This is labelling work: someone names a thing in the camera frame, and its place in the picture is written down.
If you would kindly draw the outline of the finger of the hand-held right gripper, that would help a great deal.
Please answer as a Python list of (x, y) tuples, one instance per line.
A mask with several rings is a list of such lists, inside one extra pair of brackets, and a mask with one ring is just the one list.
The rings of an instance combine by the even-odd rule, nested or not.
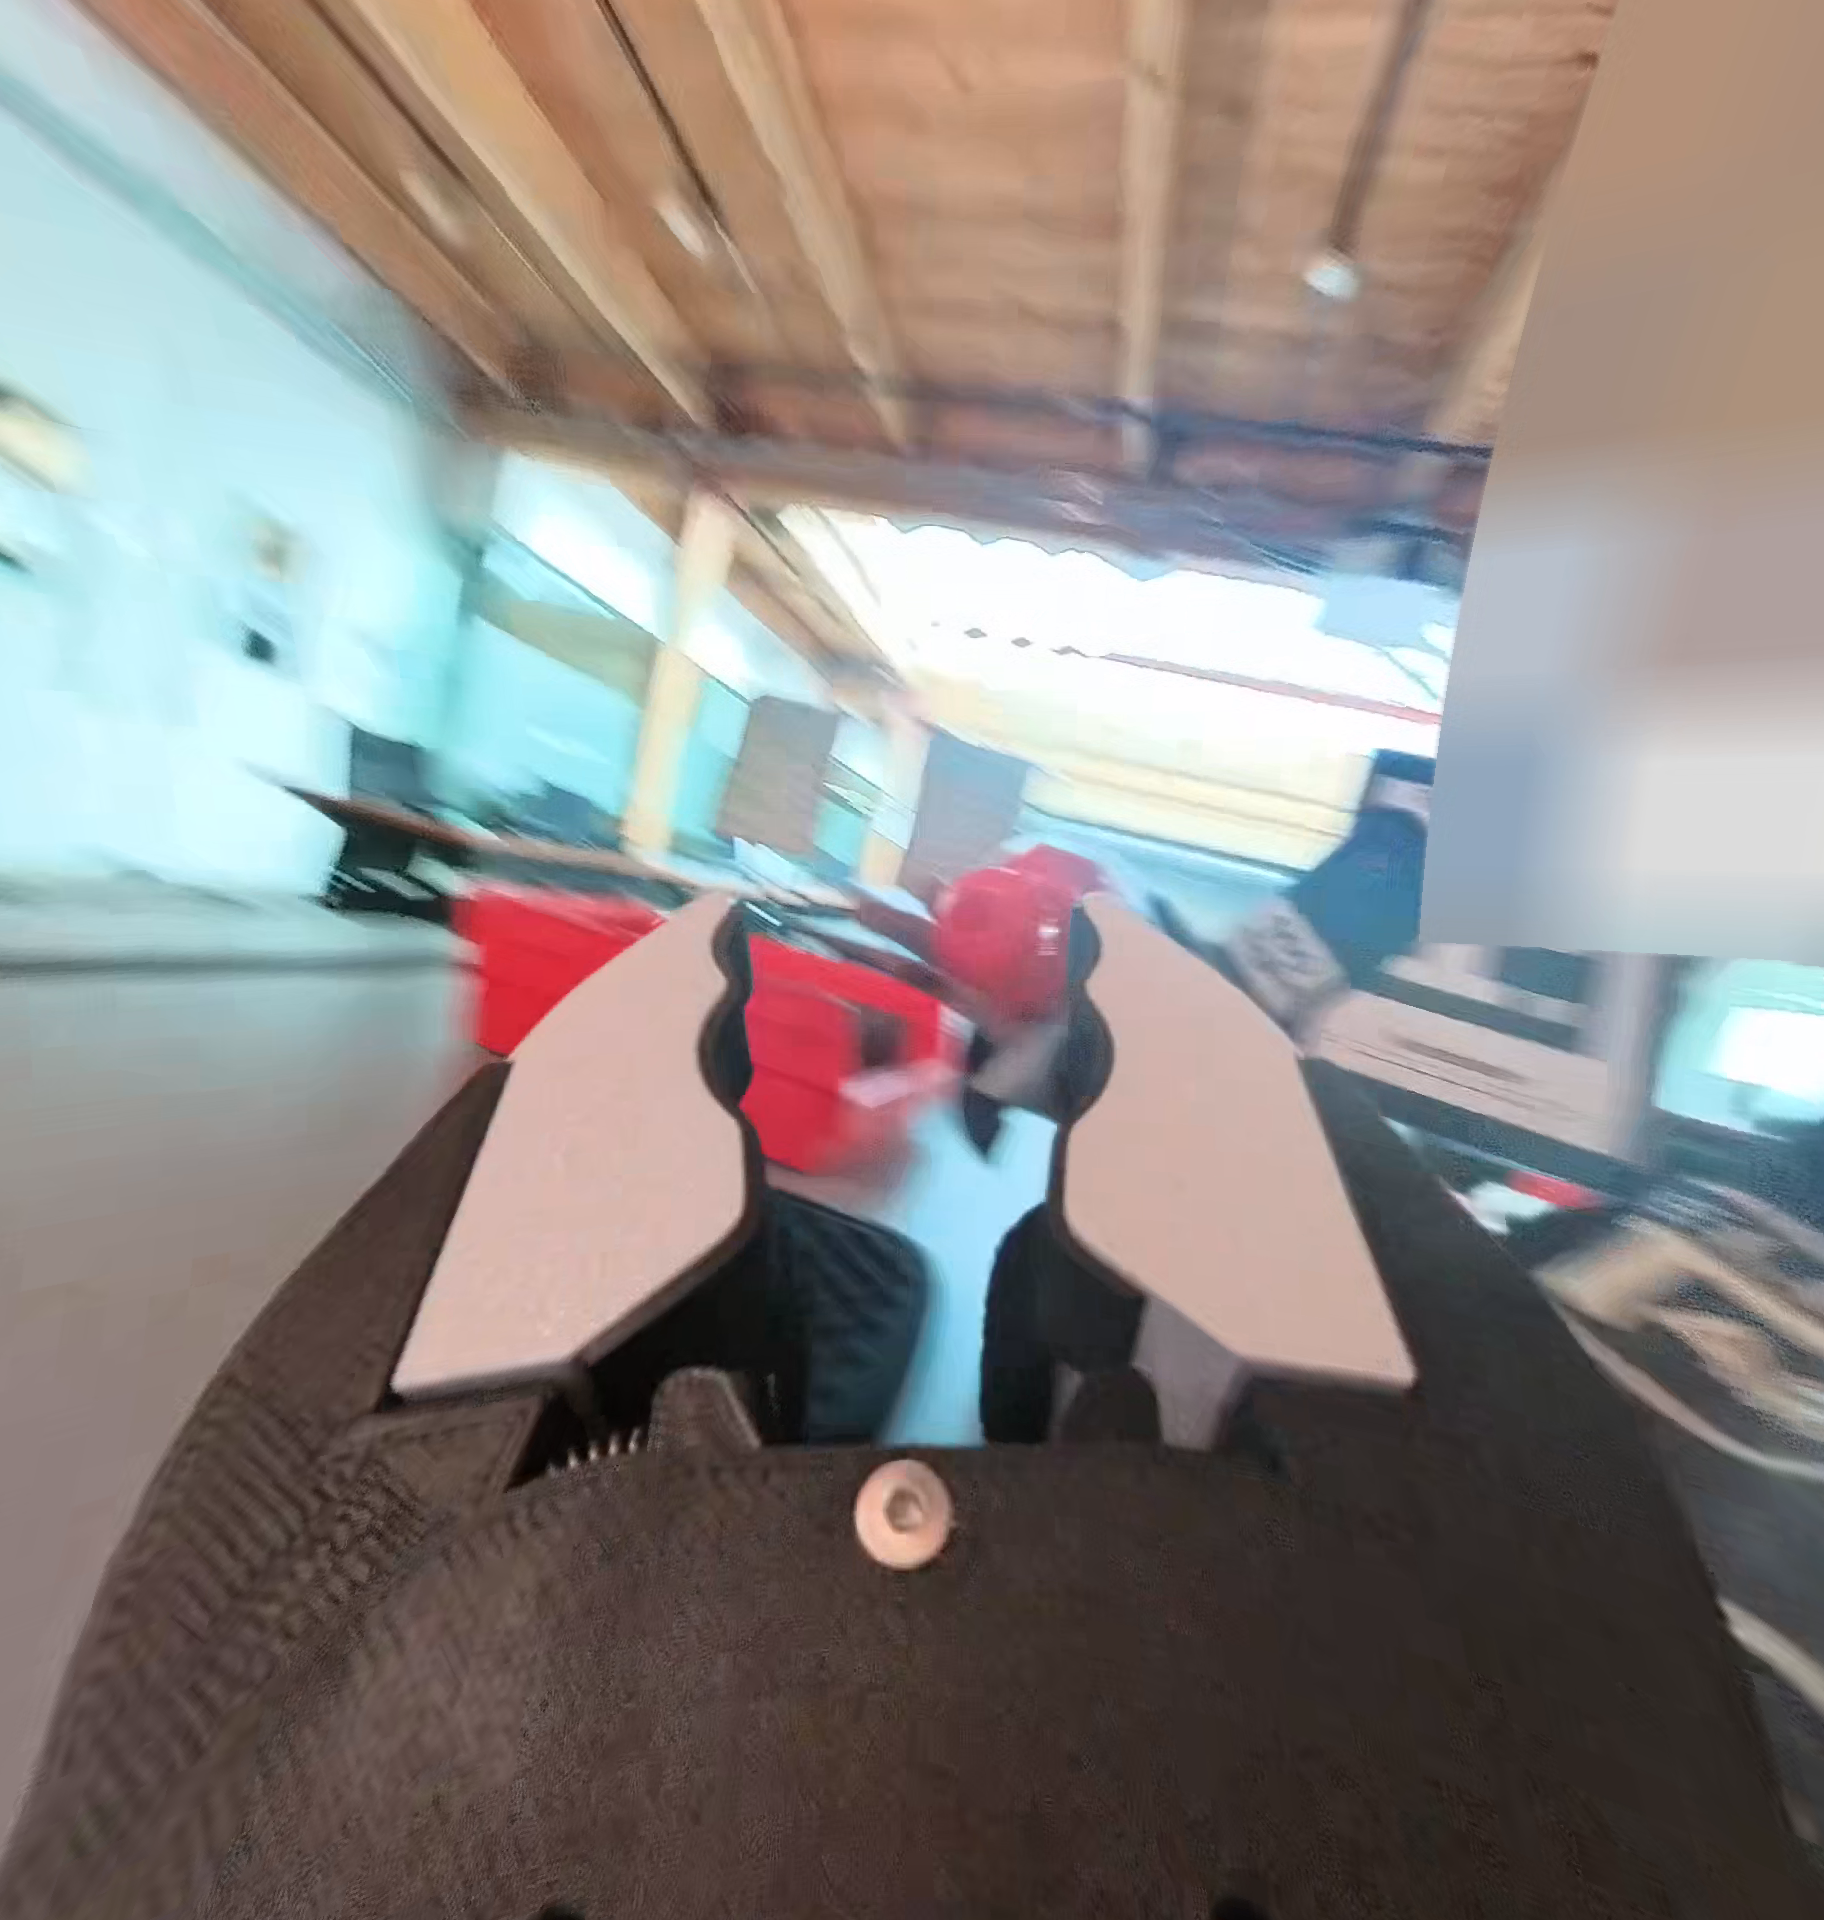
[(1069, 1021), (1024, 1021), (989, 1031), (980, 1098), (999, 1111), (1063, 1117)]

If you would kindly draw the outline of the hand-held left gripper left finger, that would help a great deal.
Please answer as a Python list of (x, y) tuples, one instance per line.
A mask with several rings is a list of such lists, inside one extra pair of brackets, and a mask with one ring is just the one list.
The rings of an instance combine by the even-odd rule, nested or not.
[(740, 930), (729, 896), (690, 900), (512, 1050), (393, 1396), (562, 1380), (746, 1242), (757, 1143), (707, 1055), (746, 999)]

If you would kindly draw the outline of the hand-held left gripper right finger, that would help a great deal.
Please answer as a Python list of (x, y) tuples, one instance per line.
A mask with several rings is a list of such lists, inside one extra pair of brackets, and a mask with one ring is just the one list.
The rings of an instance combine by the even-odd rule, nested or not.
[(1297, 1045), (1121, 900), (1090, 896), (1076, 930), (1069, 1010), (1097, 1066), (1060, 1128), (1055, 1226), (1137, 1307), (1128, 1364), (1162, 1442), (1216, 1452), (1260, 1385), (1407, 1396), (1418, 1370)]

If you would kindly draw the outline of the red round plastic block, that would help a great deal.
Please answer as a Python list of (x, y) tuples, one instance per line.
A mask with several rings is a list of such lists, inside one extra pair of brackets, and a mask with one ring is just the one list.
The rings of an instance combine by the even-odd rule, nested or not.
[(996, 1029), (1058, 1021), (1069, 993), (1074, 912), (1113, 891), (1089, 856), (1032, 844), (940, 894), (932, 967), (954, 1004)]

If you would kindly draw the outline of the red plastic storage bin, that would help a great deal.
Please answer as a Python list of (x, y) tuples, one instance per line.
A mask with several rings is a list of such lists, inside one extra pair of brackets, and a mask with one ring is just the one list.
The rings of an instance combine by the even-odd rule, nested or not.
[[(507, 883), (468, 891), (449, 926), (471, 956), (474, 1045), (506, 1059), (570, 991), (665, 920), (622, 899)], [(743, 1113), (764, 1161), (820, 1177), (894, 1158), (954, 1083), (962, 1041), (948, 1010), (890, 974), (778, 937), (752, 937), (748, 954)]]

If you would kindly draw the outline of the handwritten whiteboard sign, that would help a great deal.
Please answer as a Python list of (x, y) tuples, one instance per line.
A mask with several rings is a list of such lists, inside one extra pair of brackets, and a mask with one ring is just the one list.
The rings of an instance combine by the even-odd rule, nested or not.
[(914, 896), (996, 862), (1032, 766), (954, 733), (931, 733), (897, 883)]
[(714, 837), (809, 860), (837, 727), (834, 708), (754, 699), (714, 811)]

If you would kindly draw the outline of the black foam pad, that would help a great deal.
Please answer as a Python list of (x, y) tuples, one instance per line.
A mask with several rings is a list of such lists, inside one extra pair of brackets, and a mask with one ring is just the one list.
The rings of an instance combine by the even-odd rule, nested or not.
[(801, 1195), (769, 1203), (772, 1251), (803, 1309), (812, 1446), (868, 1446), (891, 1425), (926, 1327), (931, 1269), (904, 1234)]

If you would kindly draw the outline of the wooden support post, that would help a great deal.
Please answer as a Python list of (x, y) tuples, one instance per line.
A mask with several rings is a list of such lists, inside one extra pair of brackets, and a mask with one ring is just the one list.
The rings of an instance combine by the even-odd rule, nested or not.
[(668, 611), (638, 717), (636, 754), (622, 843), (638, 862), (659, 862), (673, 844), (680, 767), (702, 670), (696, 639), (733, 573), (737, 519), (709, 487), (690, 487), (675, 540)]

